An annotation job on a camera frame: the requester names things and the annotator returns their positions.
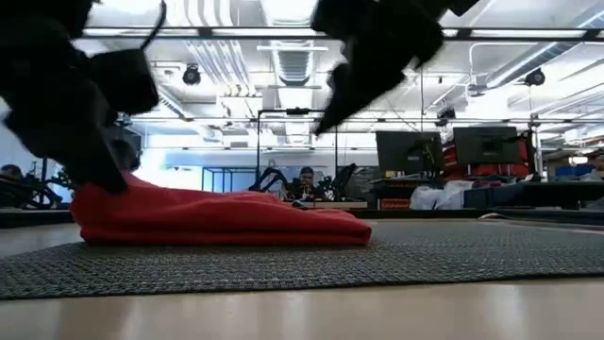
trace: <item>black monitor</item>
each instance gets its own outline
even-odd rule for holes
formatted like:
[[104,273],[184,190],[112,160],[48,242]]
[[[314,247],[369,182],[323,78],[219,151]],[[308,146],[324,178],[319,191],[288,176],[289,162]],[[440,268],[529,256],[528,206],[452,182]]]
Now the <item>black monitor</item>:
[[376,141],[382,171],[404,171],[410,175],[445,169],[438,132],[377,131]]
[[516,127],[454,127],[457,164],[522,163]]

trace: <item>red towel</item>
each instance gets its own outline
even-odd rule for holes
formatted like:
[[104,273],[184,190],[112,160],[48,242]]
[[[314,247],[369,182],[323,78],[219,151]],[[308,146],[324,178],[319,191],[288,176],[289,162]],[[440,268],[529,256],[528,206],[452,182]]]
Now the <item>red towel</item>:
[[126,174],[129,189],[86,185],[70,210],[89,243],[131,245],[366,245],[371,229],[348,212],[301,211],[261,193],[167,189]]

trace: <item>woven mat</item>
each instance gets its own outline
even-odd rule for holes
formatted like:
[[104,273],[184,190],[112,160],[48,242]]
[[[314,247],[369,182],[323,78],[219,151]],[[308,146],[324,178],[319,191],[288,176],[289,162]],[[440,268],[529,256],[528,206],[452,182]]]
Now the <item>woven mat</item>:
[[98,247],[0,259],[0,299],[333,288],[604,275],[604,235],[387,223],[367,247]]

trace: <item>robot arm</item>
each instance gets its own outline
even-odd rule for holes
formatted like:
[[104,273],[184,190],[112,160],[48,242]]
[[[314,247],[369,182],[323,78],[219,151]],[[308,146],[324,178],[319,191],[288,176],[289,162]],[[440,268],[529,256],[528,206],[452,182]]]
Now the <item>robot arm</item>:
[[[273,178],[271,178],[271,180],[268,182],[268,184],[262,186],[262,183],[264,182],[264,180],[267,179],[271,175],[273,175]],[[273,184],[277,183],[278,181],[281,181],[281,183],[283,183],[283,186],[285,187],[285,189],[287,191],[289,191],[290,183],[287,181],[285,176],[283,176],[283,173],[276,168],[268,167],[268,168],[266,168],[266,170],[264,170],[264,172],[256,180],[256,182],[254,182],[254,184],[252,184],[252,186],[249,187],[249,190],[257,191],[260,193],[266,193],[270,189],[270,187],[273,186]]]
[[340,125],[394,89],[410,63],[419,68],[430,61],[443,45],[441,17],[448,9],[461,16],[478,1],[319,0],[310,26],[344,42],[346,62],[334,68],[327,82],[332,97],[315,134]]
[[93,2],[2,2],[0,96],[11,109],[4,124],[32,154],[63,164],[78,183],[119,193],[127,185],[103,129],[118,111],[158,105],[143,49],[163,25],[166,5],[162,0],[156,30],[141,48],[89,58],[71,39],[82,35]]

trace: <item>table surface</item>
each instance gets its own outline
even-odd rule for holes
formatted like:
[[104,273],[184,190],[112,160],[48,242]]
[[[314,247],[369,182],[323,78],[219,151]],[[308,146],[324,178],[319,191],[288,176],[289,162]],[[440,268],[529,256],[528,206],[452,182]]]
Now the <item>table surface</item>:
[[[0,230],[0,256],[78,232]],[[599,340],[603,305],[599,279],[17,300],[0,301],[0,338]]]

